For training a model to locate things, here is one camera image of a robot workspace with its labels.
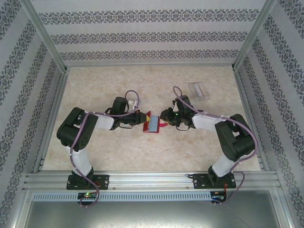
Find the enclosure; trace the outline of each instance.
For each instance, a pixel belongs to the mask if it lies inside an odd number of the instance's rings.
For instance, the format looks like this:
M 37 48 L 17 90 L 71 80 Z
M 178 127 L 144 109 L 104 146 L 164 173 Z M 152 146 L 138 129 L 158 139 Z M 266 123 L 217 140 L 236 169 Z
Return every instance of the enclosure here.
M 1 227 L 304 227 L 303 0 L 0 4 Z M 205 100 L 191 95 L 198 82 Z M 189 178 L 223 154 L 216 132 L 139 124 L 94 129 L 87 155 L 108 179 L 80 208 L 86 191 L 67 190 L 73 166 L 57 138 L 72 109 L 104 112 L 135 90 L 140 111 L 160 116 L 173 86 L 196 109 L 241 114 L 255 135 L 237 193 L 213 205 L 223 188 Z

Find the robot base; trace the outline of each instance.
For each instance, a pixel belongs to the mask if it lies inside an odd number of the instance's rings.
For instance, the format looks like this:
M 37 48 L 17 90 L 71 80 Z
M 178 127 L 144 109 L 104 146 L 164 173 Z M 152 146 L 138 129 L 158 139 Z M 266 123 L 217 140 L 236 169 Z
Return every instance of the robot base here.
M 109 186 L 109 175 L 94 175 L 93 168 L 86 176 L 92 180 L 99 188 L 99 190 L 107 190 Z M 72 171 L 72 175 L 69 175 L 66 184 L 67 190 L 95 190 L 95 187 L 89 183 L 83 177 L 77 175 Z
M 235 189 L 237 187 L 232 173 L 218 178 L 215 185 L 211 183 L 207 173 L 195 173 L 188 175 L 188 177 L 193 179 L 194 189 L 223 189 L 225 184 L 227 189 Z

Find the metal bracket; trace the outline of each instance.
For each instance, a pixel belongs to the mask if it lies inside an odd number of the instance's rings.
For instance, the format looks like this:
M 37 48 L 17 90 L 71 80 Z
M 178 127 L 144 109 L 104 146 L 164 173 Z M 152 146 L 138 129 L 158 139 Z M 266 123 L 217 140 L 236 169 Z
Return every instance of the metal bracket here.
M 232 173 L 219 178 L 215 185 L 212 185 L 207 173 L 194 173 L 188 175 L 188 177 L 193 179 L 194 189 L 223 189 L 225 184 L 227 189 L 235 189 L 237 187 Z
M 94 175 L 93 182 L 98 186 L 99 190 L 108 190 L 109 186 L 109 175 Z M 95 187 L 90 185 L 89 187 L 78 186 L 75 182 L 73 175 L 69 175 L 66 184 L 67 190 L 94 190 Z

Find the marble-pattern floor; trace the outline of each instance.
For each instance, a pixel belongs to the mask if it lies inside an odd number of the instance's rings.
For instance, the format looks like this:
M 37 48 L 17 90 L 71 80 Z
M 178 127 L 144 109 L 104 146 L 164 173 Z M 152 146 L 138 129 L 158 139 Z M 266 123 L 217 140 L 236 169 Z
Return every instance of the marble-pattern floor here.
M 230 66 L 106 66 L 73 67 L 44 162 L 44 170 L 72 170 L 69 155 L 56 132 L 74 107 L 104 112 L 116 96 L 136 90 L 140 110 L 161 111 L 171 107 L 174 85 L 191 97 L 188 82 L 203 82 L 210 100 L 192 105 L 208 113 L 233 115 L 244 110 Z M 128 99 L 135 98 L 130 94 Z M 202 129 L 177 131 L 167 126 L 159 133 L 143 133 L 143 125 L 114 131 L 95 130 L 86 147 L 94 170 L 100 171 L 206 171 L 222 154 L 216 133 Z M 259 171 L 257 157 L 236 170 Z

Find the patterned wallpaper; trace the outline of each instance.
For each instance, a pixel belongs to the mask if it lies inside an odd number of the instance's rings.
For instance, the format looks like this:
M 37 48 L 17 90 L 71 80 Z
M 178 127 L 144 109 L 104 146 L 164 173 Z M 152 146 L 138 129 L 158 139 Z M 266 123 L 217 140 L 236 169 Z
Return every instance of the patterned wallpaper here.
M 233 63 L 265 0 L 34 0 L 67 66 Z
M 61 73 L 18 0 L 0 3 L 0 228 L 32 172 Z
M 304 227 L 303 21 L 303 1 L 278 0 L 239 69 L 296 227 Z

